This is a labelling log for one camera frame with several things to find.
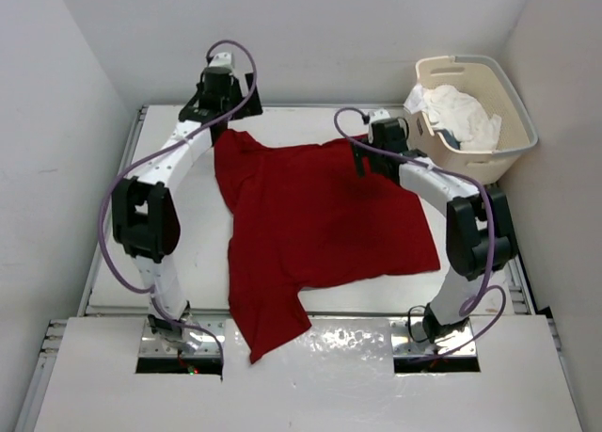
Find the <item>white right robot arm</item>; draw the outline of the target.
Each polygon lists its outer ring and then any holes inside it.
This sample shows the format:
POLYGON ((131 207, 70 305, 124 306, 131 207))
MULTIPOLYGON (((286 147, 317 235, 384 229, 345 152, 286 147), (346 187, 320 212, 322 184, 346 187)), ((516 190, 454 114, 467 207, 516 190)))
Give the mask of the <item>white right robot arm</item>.
POLYGON ((409 125, 384 109, 362 114, 368 135, 351 144, 356 171, 373 173, 427 201, 446 221, 449 271, 424 307, 420 340, 430 343, 464 326, 485 295, 493 274, 517 254, 505 194, 466 175, 439 168, 422 151, 408 147, 409 125))

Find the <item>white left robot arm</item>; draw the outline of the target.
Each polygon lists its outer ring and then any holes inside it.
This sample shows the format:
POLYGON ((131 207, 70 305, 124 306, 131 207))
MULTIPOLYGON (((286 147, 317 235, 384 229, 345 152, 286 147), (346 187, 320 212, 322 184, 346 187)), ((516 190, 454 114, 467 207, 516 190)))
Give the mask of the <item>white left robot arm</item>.
POLYGON ((231 69, 204 69, 164 147, 136 175, 119 180, 111 193, 113 237, 132 258, 150 298, 150 328, 173 343, 184 341, 191 326, 172 257, 181 236, 173 194, 230 121, 261 114, 255 73, 243 81, 247 93, 231 69))

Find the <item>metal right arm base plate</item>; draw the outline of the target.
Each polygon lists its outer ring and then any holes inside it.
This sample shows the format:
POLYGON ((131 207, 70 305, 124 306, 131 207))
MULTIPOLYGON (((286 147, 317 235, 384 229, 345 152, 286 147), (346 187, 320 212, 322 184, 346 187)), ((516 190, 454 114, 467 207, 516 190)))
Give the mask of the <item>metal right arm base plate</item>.
POLYGON ((444 354, 448 358, 476 358, 477 350, 470 321, 430 343, 423 333, 422 317, 393 318, 389 321, 394 359, 414 359, 444 354))

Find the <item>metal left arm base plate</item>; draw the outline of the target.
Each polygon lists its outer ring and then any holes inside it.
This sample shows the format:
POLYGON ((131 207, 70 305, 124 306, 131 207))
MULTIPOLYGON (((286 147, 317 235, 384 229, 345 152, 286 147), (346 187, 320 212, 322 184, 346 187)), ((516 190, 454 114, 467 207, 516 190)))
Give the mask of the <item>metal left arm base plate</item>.
POLYGON ((149 315, 145 321, 138 356, 147 359, 220 358, 225 343, 225 322, 220 316, 192 314, 182 317, 186 328, 170 325, 149 315))

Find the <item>red polo t shirt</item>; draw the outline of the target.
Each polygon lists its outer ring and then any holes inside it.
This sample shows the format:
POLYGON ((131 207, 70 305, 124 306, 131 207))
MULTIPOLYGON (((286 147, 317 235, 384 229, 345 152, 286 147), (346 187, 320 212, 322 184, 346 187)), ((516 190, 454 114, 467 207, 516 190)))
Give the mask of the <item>red polo t shirt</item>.
POLYGON ((233 217, 230 314, 251 362, 309 329, 302 290, 440 268, 419 198, 358 176, 344 139, 269 148, 228 130, 214 169, 233 217))

